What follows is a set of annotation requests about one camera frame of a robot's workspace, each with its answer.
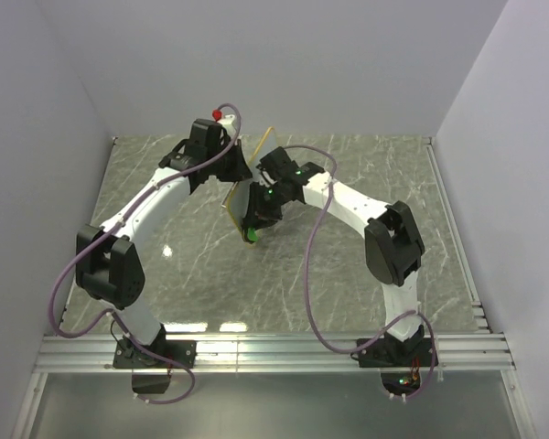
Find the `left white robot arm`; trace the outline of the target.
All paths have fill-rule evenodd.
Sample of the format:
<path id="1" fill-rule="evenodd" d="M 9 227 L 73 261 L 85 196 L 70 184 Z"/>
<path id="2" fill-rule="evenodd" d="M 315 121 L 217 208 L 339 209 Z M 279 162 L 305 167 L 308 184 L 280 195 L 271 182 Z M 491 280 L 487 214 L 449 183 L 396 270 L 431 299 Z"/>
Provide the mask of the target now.
<path id="1" fill-rule="evenodd" d="M 136 359 L 147 368 L 164 362 L 167 345 L 164 325 L 142 296 L 140 252 L 161 222 L 210 177 L 233 183 L 250 178 L 240 128 L 238 116 L 221 111 L 210 120 L 195 120 L 188 138 L 161 158 L 126 206 L 100 226 L 84 226 L 78 232 L 76 285 L 119 318 L 125 337 L 137 341 Z"/>

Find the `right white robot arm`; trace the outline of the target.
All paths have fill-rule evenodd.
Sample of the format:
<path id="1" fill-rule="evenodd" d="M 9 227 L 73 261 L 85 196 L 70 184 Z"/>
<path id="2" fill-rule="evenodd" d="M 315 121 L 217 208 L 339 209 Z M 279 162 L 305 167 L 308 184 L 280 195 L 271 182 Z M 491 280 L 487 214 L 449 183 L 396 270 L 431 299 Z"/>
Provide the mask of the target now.
<path id="1" fill-rule="evenodd" d="M 256 159 L 251 169 L 255 175 L 243 190 L 242 206 L 232 213 L 242 238 L 256 242 L 257 231 L 280 221 L 282 207 L 291 201 L 318 208 L 321 217 L 330 214 L 355 230 L 364 240 L 367 268 L 382 286 L 386 356 L 395 365 L 408 364 L 429 328 L 417 302 L 425 245 L 409 206 L 365 196 L 315 163 L 301 166 L 282 146 Z"/>

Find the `yellow framed whiteboard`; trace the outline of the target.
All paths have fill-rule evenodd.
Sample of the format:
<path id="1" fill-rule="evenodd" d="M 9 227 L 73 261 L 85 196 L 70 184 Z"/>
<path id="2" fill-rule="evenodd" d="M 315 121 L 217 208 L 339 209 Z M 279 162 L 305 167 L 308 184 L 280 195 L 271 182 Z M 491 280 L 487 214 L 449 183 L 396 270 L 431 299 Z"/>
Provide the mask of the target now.
<path id="1" fill-rule="evenodd" d="M 272 152 L 278 146 L 276 132 L 273 126 L 266 129 L 264 135 L 259 141 L 258 145 L 252 152 L 252 154 L 246 158 L 246 163 L 253 176 L 242 182 L 234 183 L 226 198 L 222 202 L 222 206 L 228 212 L 231 222 L 242 237 L 242 241 L 247 245 L 252 245 L 244 241 L 241 230 L 242 217 L 247 209 L 248 192 L 251 183 L 259 183 L 261 181 L 261 174 L 258 169 L 260 160 L 270 152 Z"/>

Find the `green whiteboard eraser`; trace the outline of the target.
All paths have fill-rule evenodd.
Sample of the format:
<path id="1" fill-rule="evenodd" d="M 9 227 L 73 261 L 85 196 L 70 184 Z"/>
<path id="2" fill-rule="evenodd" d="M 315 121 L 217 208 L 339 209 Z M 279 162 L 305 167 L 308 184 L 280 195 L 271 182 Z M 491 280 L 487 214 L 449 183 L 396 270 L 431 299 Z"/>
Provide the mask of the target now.
<path id="1" fill-rule="evenodd" d="M 256 230 L 252 227 L 243 230 L 243 239 L 247 243 L 256 243 L 258 241 Z"/>

